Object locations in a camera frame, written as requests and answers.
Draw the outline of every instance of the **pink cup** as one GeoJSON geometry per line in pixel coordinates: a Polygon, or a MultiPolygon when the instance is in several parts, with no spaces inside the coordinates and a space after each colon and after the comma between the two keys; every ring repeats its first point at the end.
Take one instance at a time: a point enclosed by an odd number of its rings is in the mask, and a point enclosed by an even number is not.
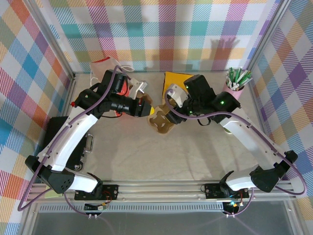
{"type": "Polygon", "coordinates": [[[230,93],[233,97],[235,97],[236,100],[239,99],[243,90],[244,90],[244,87],[241,87],[239,91],[233,91],[226,85],[226,83],[224,83],[224,86],[223,86],[223,92],[230,93]]]}

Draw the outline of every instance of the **plaid wallpaper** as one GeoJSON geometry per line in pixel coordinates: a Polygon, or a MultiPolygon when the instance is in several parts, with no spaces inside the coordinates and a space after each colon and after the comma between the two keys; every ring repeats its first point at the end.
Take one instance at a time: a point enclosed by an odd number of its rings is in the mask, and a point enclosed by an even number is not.
{"type": "Polygon", "coordinates": [[[0,235],[16,234],[17,212],[50,117],[59,115],[69,78],[22,0],[0,7],[0,235]]]}
{"type": "Polygon", "coordinates": [[[107,55],[136,71],[243,66],[279,1],[36,0],[76,72],[107,55]]]}
{"type": "Polygon", "coordinates": [[[299,156],[308,184],[299,204],[313,233],[313,1],[293,0],[253,70],[253,89],[266,132],[299,156]]]}

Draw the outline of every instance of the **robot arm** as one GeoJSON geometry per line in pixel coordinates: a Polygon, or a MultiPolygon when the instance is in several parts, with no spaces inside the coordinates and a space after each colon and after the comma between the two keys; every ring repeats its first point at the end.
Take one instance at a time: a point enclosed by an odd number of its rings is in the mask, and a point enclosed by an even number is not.
{"type": "Polygon", "coordinates": [[[64,193],[72,189],[85,191],[94,195],[101,194],[102,182],[100,179],[90,173],[84,174],[71,171],[66,168],[66,163],[76,145],[86,132],[101,118],[104,112],[115,110],[118,113],[124,112],[134,117],[144,117],[154,112],[153,107],[141,98],[125,97],[124,95],[117,94],[121,92],[124,82],[128,79],[125,75],[117,73],[110,92],[104,100],[90,112],[78,118],[74,123],[69,124],[74,117],[87,110],[101,98],[108,87],[112,73],[111,70],[107,70],[101,83],[97,83],[91,88],[80,92],[78,98],[73,103],[74,107],[71,113],[56,136],[37,157],[28,156],[25,161],[26,165],[35,172],[40,162],[46,156],[51,143],[65,127],[69,127],[68,131],[58,139],[57,144],[38,173],[38,177],[56,193],[64,193]]]}
{"type": "MultiPolygon", "coordinates": [[[[297,159],[295,152],[284,152],[263,132],[258,130],[240,107],[240,103],[231,94],[222,92],[215,95],[204,76],[195,75],[186,80],[184,84],[188,93],[175,84],[170,86],[167,93],[176,102],[177,106],[174,109],[177,112],[185,116],[199,116],[224,111],[238,115],[251,123],[248,126],[227,115],[211,117],[212,120],[228,129],[259,163],[250,169],[231,171],[226,174],[220,181],[222,191],[229,195],[230,191],[257,187],[262,191],[270,192],[289,169],[289,165],[277,155],[286,156],[289,162],[294,163],[297,159]],[[273,152],[265,141],[270,142],[277,151],[273,152]]],[[[187,120],[177,116],[172,111],[166,117],[174,124],[187,120]]]]}

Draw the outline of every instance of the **white table surface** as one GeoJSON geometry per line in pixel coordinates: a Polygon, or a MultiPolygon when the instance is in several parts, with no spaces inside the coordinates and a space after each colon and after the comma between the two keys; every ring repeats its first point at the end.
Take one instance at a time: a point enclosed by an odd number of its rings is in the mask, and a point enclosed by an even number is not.
{"type": "MultiPolygon", "coordinates": [[[[216,94],[222,91],[226,72],[200,74],[216,94]]],[[[163,72],[130,75],[146,80],[146,92],[153,99],[153,106],[161,104],[163,72]]],[[[76,79],[73,98],[90,87],[89,74],[79,74],[76,79]]],[[[248,87],[239,101],[259,127],[248,87]]],[[[197,121],[188,120],[161,135],[148,125],[146,117],[123,115],[101,118],[90,132],[94,135],[93,151],[86,156],[83,172],[91,172],[102,180],[219,180],[231,170],[257,164],[246,148],[215,122],[200,126],[197,121]]]]}

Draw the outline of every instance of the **handle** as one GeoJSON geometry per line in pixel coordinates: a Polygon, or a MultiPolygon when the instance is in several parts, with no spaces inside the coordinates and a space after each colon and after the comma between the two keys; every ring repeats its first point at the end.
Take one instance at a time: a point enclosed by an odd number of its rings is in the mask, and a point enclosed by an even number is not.
{"type": "Polygon", "coordinates": [[[92,146],[93,146],[93,135],[90,134],[89,132],[86,133],[86,137],[91,137],[91,142],[90,142],[90,149],[84,148],[85,153],[90,153],[92,151],[92,146]]]}

